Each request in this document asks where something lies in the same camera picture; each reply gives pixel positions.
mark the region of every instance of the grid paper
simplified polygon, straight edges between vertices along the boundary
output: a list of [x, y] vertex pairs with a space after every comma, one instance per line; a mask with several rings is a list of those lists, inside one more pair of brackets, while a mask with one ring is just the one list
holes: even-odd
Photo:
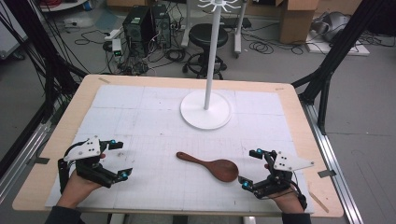
[[[296, 154], [282, 105], [276, 93], [226, 91], [232, 106], [230, 121], [217, 130], [191, 127], [181, 116], [180, 104], [193, 89], [102, 86], [85, 116], [74, 143], [98, 135], [115, 139], [122, 149], [106, 150], [103, 166], [116, 173], [131, 168], [127, 181], [93, 192], [80, 207], [135, 211], [199, 211], [208, 213], [280, 212], [272, 200], [258, 200], [237, 180], [224, 183], [205, 167], [176, 157], [183, 151], [202, 161], [233, 161], [239, 174], [255, 183], [269, 172], [265, 160], [249, 157], [251, 149], [282, 150]], [[313, 213], [304, 175], [296, 172]], [[57, 179], [46, 206], [60, 197]]]

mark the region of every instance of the floor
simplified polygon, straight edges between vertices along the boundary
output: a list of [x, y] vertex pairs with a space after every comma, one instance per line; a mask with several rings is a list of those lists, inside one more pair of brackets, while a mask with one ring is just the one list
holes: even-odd
[[[80, 13], [81, 8], [70, 9], [55, 15], [59, 19]], [[67, 46], [93, 74], [108, 72], [102, 45], [90, 43], [79, 46], [75, 40], [84, 32], [100, 28], [111, 31], [119, 28], [122, 12], [109, 11], [99, 4], [90, 16], [96, 21], [90, 28], [63, 32]], [[210, 21], [210, 17], [197, 18]], [[252, 28], [261, 28], [277, 21], [250, 18]], [[277, 25], [246, 33], [266, 39], [277, 38]], [[233, 55], [233, 32], [228, 43], [218, 49], [218, 55], [227, 63], [228, 69], [222, 74], [227, 80], [291, 83], [314, 72], [325, 55], [309, 53], [304, 46], [294, 50], [274, 46], [271, 54], [261, 54], [249, 48], [250, 41], [242, 41], [242, 54], [238, 59]], [[99, 33], [89, 34], [90, 40], [102, 40]], [[392, 43], [393, 38], [386, 39]], [[341, 165], [346, 182], [352, 192], [364, 223], [396, 223], [396, 180], [392, 164], [396, 159], [396, 48], [365, 46], [368, 57], [346, 56], [335, 71], [330, 89], [326, 130], [334, 153]], [[198, 48], [189, 45], [188, 52]], [[160, 50], [153, 53], [151, 60], [162, 56]], [[149, 63], [152, 69], [142, 76], [194, 78], [191, 73], [183, 74], [182, 63], [170, 63], [163, 58]], [[33, 114], [44, 102], [43, 89], [31, 62], [27, 59], [0, 61], [0, 159], [12, 146]], [[1, 223], [44, 223], [47, 213], [18, 212], [12, 209], [12, 201], [29, 174], [28, 164], [16, 181], [11, 192], [0, 204]], [[168, 217], [134, 216], [134, 223], [171, 223]], [[84, 214], [87, 223], [106, 223], [105, 214]], [[190, 223], [242, 223], [240, 217], [192, 217]], [[257, 223], [281, 223], [277, 217], [258, 217]], [[345, 217], [313, 218], [313, 223], [347, 223]]]

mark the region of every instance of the stool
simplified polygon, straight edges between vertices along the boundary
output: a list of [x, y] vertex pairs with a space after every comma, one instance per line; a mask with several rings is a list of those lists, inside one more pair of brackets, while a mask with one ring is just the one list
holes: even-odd
[[[183, 65], [183, 73], [187, 73], [188, 69], [190, 69], [193, 73], [197, 74], [197, 78], [207, 76], [211, 36], [212, 36], [212, 24], [209, 23], [197, 24], [191, 28], [189, 32], [190, 41], [194, 45], [202, 48], [204, 52], [191, 55], [191, 57]], [[219, 28], [218, 48], [224, 46], [227, 43], [227, 40], [228, 40], [227, 32], [223, 28]], [[219, 79], [223, 80], [220, 71], [224, 71], [225, 69], [227, 69], [227, 65], [218, 56], [216, 56], [215, 65], [216, 64], [219, 64], [219, 66], [217, 68], [215, 67], [213, 71], [213, 75], [218, 74]]]

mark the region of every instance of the stand base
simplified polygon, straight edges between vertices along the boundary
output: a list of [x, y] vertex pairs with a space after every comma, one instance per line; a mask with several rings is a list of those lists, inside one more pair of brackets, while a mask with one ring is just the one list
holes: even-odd
[[212, 92], [210, 96], [209, 108], [205, 110], [205, 91], [194, 91], [187, 95], [180, 105], [183, 119], [203, 130], [214, 130], [226, 125], [231, 118], [230, 103], [218, 93]]

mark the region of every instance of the white stand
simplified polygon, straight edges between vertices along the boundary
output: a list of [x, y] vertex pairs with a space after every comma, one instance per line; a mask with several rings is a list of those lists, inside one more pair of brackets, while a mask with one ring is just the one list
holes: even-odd
[[181, 115], [190, 125], [215, 130], [226, 125], [231, 118], [231, 106], [220, 94], [213, 92], [209, 109], [204, 109], [204, 91], [194, 91], [187, 95], [180, 106]]
[[[186, 3], [186, 29], [184, 30], [183, 33], [183, 38], [181, 39], [181, 47], [185, 49], [189, 45], [189, 33], [191, 30], [191, 1], [187, 1]], [[239, 54], [241, 54], [241, 31], [242, 31], [242, 21], [245, 17], [245, 11], [247, 8], [248, 0], [242, 0], [242, 8], [239, 12], [239, 21], [238, 25], [235, 29], [234, 35], [235, 35], [235, 42], [234, 42], [234, 52], [236, 57], [239, 57]]]
[[210, 39], [209, 64], [206, 76], [206, 92], [195, 91], [187, 95], [181, 103], [180, 111], [184, 120], [186, 120], [190, 125], [199, 129], [213, 130], [226, 125], [231, 118], [230, 104], [223, 96], [214, 93], [212, 102], [210, 102], [213, 70], [215, 68], [216, 50], [218, 48], [221, 8], [229, 5], [222, 0], [201, 0], [201, 2], [210, 2], [203, 7], [207, 7], [209, 5], [215, 6], [212, 23], [212, 36]]

